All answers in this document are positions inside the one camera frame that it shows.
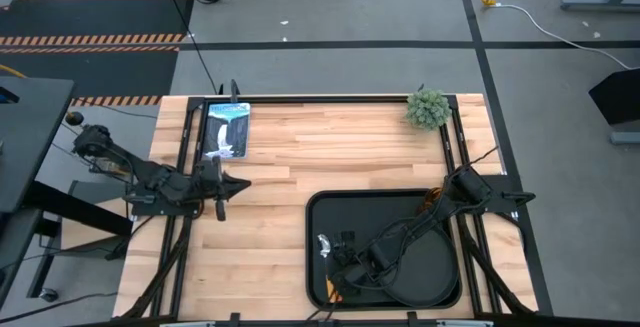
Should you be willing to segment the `silver spoon with orange handle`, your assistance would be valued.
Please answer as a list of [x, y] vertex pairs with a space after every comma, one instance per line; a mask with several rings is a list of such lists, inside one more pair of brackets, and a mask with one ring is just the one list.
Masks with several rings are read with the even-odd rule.
[[320, 248], [320, 256], [323, 259], [324, 271], [325, 271], [325, 282], [327, 287], [327, 302], [335, 305], [336, 303], [342, 302], [343, 297], [336, 290], [333, 282], [330, 280], [329, 275], [329, 255], [331, 253], [331, 242], [329, 238], [324, 234], [319, 234], [317, 236], [319, 248]]

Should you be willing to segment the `black desk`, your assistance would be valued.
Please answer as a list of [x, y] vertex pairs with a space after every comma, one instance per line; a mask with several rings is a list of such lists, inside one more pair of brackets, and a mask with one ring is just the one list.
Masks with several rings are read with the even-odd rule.
[[0, 213], [12, 213], [34, 181], [67, 111], [72, 80], [0, 77], [16, 103], [0, 103]]

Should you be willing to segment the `black mat with hazard stripes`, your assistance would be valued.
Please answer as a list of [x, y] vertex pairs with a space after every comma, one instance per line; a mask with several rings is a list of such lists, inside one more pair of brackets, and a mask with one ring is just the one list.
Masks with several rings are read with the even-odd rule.
[[75, 106], [157, 105], [169, 94], [193, 0], [14, 0], [0, 64], [68, 79]]

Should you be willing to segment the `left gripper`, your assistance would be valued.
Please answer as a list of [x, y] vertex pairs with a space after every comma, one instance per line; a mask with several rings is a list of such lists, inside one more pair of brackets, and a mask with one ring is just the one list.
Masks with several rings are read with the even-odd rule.
[[213, 157], [211, 160], [202, 160], [196, 164], [195, 174], [198, 177], [198, 187], [203, 198], [212, 198], [215, 201], [215, 212], [218, 221], [226, 220], [225, 201], [230, 200], [238, 193], [247, 189], [251, 185], [250, 180], [224, 175], [220, 158]]

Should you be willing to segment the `black angular panel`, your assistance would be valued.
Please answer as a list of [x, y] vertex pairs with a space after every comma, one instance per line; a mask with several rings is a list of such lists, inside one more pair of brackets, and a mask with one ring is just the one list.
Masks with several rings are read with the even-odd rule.
[[589, 95], [609, 125], [640, 120], [640, 69], [610, 74]]

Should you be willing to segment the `black aluminium table frame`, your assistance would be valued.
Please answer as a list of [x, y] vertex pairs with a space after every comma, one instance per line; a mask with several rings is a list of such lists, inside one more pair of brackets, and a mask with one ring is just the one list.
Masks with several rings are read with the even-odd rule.
[[[227, 221], [213, 202], [192, 227], [180, 299], [180, 320], [305, 319], [316, 310], [306, 293], [305, 206], [322, 190], [431, 187], [446, 173], [440, 135], [411, 128], [398, 103], [250, 102], [248, 157], [224, 168], [252, 186], [232, 198]], [[496, 145], [482, 94], [457, 94], [469, 159]], [[175, 165], [189, 96], [164, 97], [149, 157]], [[484, 215], [491, 259], [509, 288], [538, 310], [516, 226]], [[129, 244], [113, 316], [129, 310], [156, 273], [167, 218], [155, 217]]]

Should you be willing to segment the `grey metal foot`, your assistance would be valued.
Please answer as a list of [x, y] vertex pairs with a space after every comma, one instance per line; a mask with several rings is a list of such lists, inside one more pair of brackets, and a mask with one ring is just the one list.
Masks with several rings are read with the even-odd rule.
[[640, 132], [619, 132], [610, 134], [610, 142], [614, 145], [637, 144], [640, 145]]

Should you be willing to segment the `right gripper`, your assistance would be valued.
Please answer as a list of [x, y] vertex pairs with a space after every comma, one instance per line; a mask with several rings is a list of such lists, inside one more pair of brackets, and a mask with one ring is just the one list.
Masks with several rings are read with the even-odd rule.
[[337, 240], [332, 247], [334, 260], [346, 266], [353, 262], [352, 269], [333, 273], [330, 281], [337, 293], [358, 293], [359, 289], [382, 291], [388, 288], [384, 272], [388, 267], [388, 256], [381, 244], [370, 244], [354, 255], [352, 241]]

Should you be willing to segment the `green round artificial plant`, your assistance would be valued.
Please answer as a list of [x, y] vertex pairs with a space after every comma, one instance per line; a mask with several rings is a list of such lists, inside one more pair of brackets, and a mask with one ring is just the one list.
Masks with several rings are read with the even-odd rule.
[[405, 118], [413, 127], [427, 131], [439, 129], [451, 114], [449, 101], [440, 91], [420, 89], [407, 97]]

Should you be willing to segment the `black rectangular tray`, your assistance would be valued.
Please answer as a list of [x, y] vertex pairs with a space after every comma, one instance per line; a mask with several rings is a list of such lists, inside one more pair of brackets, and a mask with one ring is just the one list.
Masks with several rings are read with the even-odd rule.
[[[334, 245], [337, 240], [341, 240], [341, 234], [345, 232], [350, 235], [355, 245], [361, 246], [375, 237], [387, 224], [415, 216], [427, 193], [426, 189], [338, 190], [322, 191], [312, 196], [306, 206], [305, 217], [306, 291], [311, 303], [322, 310], [334, 308], [351, 312], [419, 309], [400, 305], [384, 290], [361, 290], [358, 293], [341, 295], [343, 301], [335, 305], [328, 303], [324, 264], [319, 254], [317, 236], [326, 235], [331, 245]], [[451, 238], [448, 222], [441, 223], [437, 228], [444, 230]], [[330, 254], [329, 275], [338, 267], [333, 254]]]

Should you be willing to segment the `waterfall picture book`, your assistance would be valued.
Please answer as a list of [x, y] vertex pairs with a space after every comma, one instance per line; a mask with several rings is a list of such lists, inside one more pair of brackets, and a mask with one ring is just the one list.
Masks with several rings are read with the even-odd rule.
[[206, 112], [201, 158], [245, 158], [250, 112], [249, 103], [210, 104]]

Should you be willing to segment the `dark round plate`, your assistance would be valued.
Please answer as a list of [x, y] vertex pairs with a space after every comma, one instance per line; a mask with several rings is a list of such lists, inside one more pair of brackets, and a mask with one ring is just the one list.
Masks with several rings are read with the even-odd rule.
[[437, 309], [453, 305], [461, 294], [454, 244], [441, 228], [412, 243], [402, 257], [399, 277], [384, 292], [400, 305]]

